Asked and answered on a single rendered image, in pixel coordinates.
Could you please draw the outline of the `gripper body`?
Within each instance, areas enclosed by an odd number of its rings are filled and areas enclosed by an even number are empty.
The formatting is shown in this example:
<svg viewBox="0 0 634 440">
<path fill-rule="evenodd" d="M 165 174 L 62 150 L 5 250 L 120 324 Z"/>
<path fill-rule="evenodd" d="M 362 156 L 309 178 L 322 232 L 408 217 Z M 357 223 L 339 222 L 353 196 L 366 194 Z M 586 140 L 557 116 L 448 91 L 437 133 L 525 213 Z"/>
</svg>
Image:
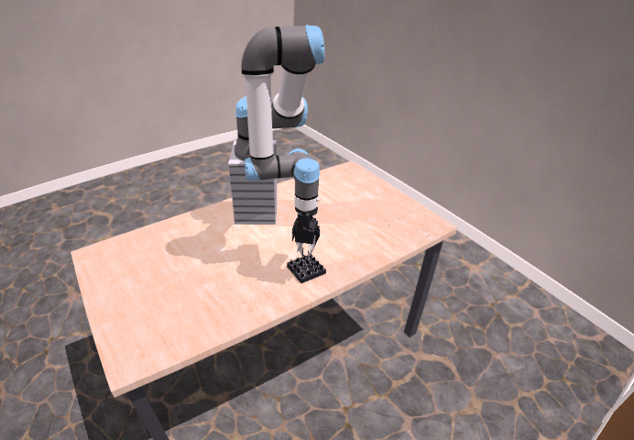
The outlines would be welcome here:
<svg viewBox="0 0 634 440">
<path fill-rule="evenodd" d="M 298 216 L 292 228 L 292 240 L 294 239 L 295 230 L 295 242 L 313 245 L 314 233 L 316 232 L 318 221 L 316 220 L 316 218 L 312 217 L 312 214 L 316 213 L 317 207 L 311 211 L 307 211 L 308 214 L 303 212 L 302 210 L 299 210 L 297 207 L 295 207 L 295 211 L 298 213 Z"/>
</svg>

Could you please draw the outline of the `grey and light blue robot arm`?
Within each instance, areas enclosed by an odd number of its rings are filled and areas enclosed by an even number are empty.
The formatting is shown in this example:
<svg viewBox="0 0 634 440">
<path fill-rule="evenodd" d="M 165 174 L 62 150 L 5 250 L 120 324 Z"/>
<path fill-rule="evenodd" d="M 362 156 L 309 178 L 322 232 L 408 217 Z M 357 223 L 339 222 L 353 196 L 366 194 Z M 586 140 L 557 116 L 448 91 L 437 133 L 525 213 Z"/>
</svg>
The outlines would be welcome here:
<svg viewBox="0 0 634 440">
<path fill-rule="evenodd" d="M 274 156 L 272 129 L 305 124 L 308 108 L 302 94 L 308 73 L 315 63 L 323 62 L 324 43 L 319 27 L 263 28 L 244 51 L 241 68 L 246 78 L 246 97 L 236 104 L 235 156 L 245 162 L 246 178 L 261 181 L 293 177 L 294 205 L 305 213 L 315 209 L 320 201 L 319 163 L 299 148 L 289 155 Z M 274 65 L 281 65 L 282 74 L 279 93 L 271 99 Z M 317 213 L 318 207 L 312 216 Z"/>
</svg>

